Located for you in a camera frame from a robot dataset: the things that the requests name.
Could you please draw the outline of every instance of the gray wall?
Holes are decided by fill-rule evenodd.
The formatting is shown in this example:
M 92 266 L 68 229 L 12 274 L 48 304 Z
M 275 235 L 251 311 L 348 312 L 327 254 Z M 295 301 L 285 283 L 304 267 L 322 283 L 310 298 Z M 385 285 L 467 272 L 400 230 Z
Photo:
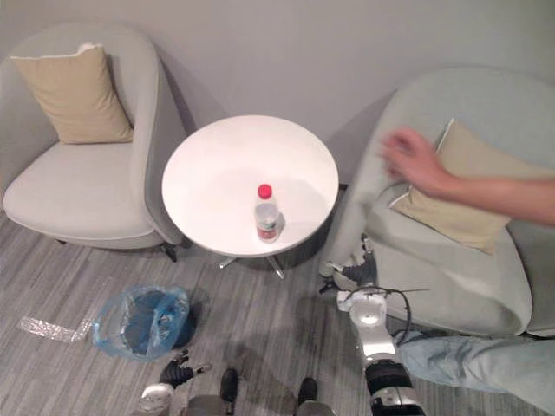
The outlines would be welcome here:
M 2 0 L 0 57 L 53 23 L 146 32 L 189 131 L 237 114 L 293 120 L 349 181 L 389 96 L 431 68 L 510 68 L 555 83 L 552 0 Z

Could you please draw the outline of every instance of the armchair seat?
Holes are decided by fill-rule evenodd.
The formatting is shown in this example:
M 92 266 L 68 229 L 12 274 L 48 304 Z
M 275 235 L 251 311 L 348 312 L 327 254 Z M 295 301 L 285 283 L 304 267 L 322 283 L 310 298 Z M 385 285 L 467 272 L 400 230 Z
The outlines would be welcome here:
M 368 216 L 366 234 L 374 241 L 379 284 L 408 292 L 421 325 L 468 334 L 514 334 L 526 329 L 532 297 L 511 236 L 503 230 L 490 256 L 469 249 L 389 209 L 406 191 L 388 188 Z M 404 316 L 404 302 L 391 296 L 388 311 Z
M 103 244 L 110 248 L 156 244 L 159 237 L 128 184 L 130 146 L 53 145 L 12 182 L 3 200 L 6 214 L 63 241 L 93 246 L 112 241 Z M 145 239 L 150 234 L 151 244 Z

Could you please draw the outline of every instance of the table top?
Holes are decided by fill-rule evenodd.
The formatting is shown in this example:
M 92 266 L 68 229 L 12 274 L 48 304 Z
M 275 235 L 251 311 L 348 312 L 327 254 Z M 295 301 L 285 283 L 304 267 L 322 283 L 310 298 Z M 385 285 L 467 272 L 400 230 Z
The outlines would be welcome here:
M 285 225 L 258 239 L 258 186 L 271 185 Z M 167 162 L 162 198 L 194 243 L 230 257 L 263 257 L 302 243 L 328 217 L 338 175 L 328 148 L 304 127 L 263 115 L 216 121 L 191 134 Z

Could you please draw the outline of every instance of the plastic wrapper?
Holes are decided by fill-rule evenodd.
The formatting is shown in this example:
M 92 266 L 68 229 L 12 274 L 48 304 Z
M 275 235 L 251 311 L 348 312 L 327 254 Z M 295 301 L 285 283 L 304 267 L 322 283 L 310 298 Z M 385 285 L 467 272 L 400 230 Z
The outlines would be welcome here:
M 84 340 L 88 331 L 93 325 L 102 303 L 108 297 L 108 280 L 101 286 L 96 293 L 95 299 L 91 302 L 85 316 L 79 323 L 77 329 L 71 329 L 56 325 L 55 323 L 45 322 L 30 316 L 24 316 L 19 321 L 19 328 L 31 334 L 39 335 L 50 340 L 60 342 L 78 342 Z

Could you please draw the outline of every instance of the gray armchair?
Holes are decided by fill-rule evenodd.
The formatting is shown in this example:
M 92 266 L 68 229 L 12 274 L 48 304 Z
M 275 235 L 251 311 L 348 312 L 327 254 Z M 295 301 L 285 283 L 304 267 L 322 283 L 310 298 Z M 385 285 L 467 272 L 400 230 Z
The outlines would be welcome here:
M 334 217 L 320 273 L 352 287 L 326 264 L 360 262 L 360 236 L 374 242 L 379 284 L 407 293 L 422 325 L 476 335 L 523 331 L 555 335 L 555 229 L 512 221 L 495 255 L 467 249 L 388 208 L 404 192 L 385 173 L 378 152 L 384 135 L 410 126 L 439 138 L 454 117 L 490 145 L 555 168 L 555 88 L 491 68 L 450 68 L 401 88 L 386 107 Z M 403 318 L 391 296 L 388 312 Z
M 0 203 L 11 220 L 64 242 L 111 249 L 162 244 L 174 257 L 182 234 L 161 197 L 166 162 L 186 137 L 153 44 L 113 24 L 46 29 L 10 55 L 75 53 L 85 42 L 109 55 L 130 143 L 63 145 L 6 57 L 0 64 Z

